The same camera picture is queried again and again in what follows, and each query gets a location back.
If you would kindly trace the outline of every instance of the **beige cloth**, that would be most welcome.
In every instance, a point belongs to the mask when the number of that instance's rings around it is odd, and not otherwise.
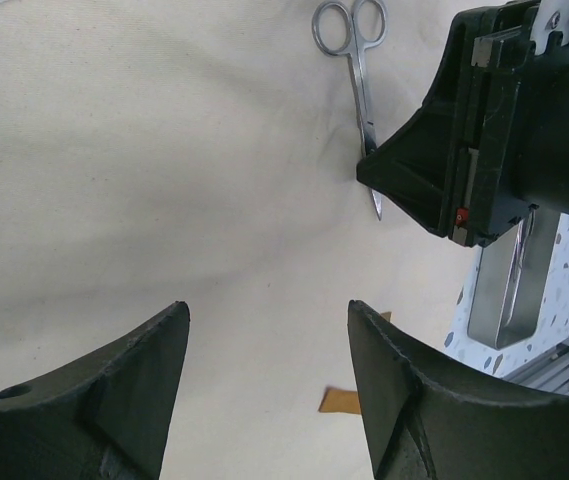
[[[327,383],[354,387],[348,301],[441,347],[473,254],[389,202],[376,221],[318,3],[0,5],[0,389],[184,300],[163,478],[370,478],[361,419],[316,411]],[[380,140],[477,3],[388,0]]]

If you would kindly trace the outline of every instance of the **metal scissors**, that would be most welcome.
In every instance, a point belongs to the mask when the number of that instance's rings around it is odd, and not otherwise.
[[[368,40],[364,37],[359,28],[358,15],[362,5],[371,2],[379,11],[382,27],[375,40]],[[329,9],[337,10],[344,18],[346,26],[346,39],[344,44],[336,49],[326,46],[320,33],[320,19],[324,12]],[[313,15],[313,38],[318,48],[326,55],[332,57],[347,57],[351,69],[351,82],[353,83],[353,93],[355,94],[355,107],[357,110],[357,125],[360,128],[362,140],[362,158],[371,154],[377,149],[375,140],[375,125],[373,124],[371,91],[368,86],[368,73],[366,71],[365,53],[369,48],[377,47],[386,38],[388,32],[387,19],[388,12],[381,0],[356,0],[352,10],[349,10],[343,3],[335,0],[327,0],[320,4]],[[377,218],[382,220],[382,194],[371,190],[373,203]]]

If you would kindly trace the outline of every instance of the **screw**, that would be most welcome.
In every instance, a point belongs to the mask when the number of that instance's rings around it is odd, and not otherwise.
[[[555,12],[551,19],[548,21],[548,26],[551,30],[555,30],[557,26],[560,24],[560,20],[562,19],[562,14],[560,12]]]

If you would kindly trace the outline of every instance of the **scissors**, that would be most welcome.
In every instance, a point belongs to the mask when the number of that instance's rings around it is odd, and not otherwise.
[[[382,28],[375,40],[368,40],[359,29],[358,15],[362,5],[371,2],[379,11]],[[337,10],[344,18],[346,26],[346,38],[344,44],[336,49],[329,48],[322,40],[320,33],[320,19],[326,10]],[[326,55],[332,57],[347,57],[351,69],[351,82],[353,83],[353,93],[355,94],[355,107],[357,111],[357,125],[360,129],[362,140],[362,158],[370,155],[377,149],[375,140],[375,125],[373,124],[371,91],[368,86],[368,73],[364,62],[365,52],[369,48],[377,47],[384,41],[388,32],[386,18],[388,12],[381,0],[356,0],[352,10],[349,10],[343,3],[335,0],[327,0],[320,4],[313,15],[313,38],[318,48]],[[371,190],[373,203],[377,218],[382,220],[382,194]]]

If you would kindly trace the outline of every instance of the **brown object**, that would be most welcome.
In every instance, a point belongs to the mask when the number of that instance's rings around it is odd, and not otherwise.
[[[352,413],[361,415],[360,399],[357,392],[327,387],[320,404],[320,413]]]

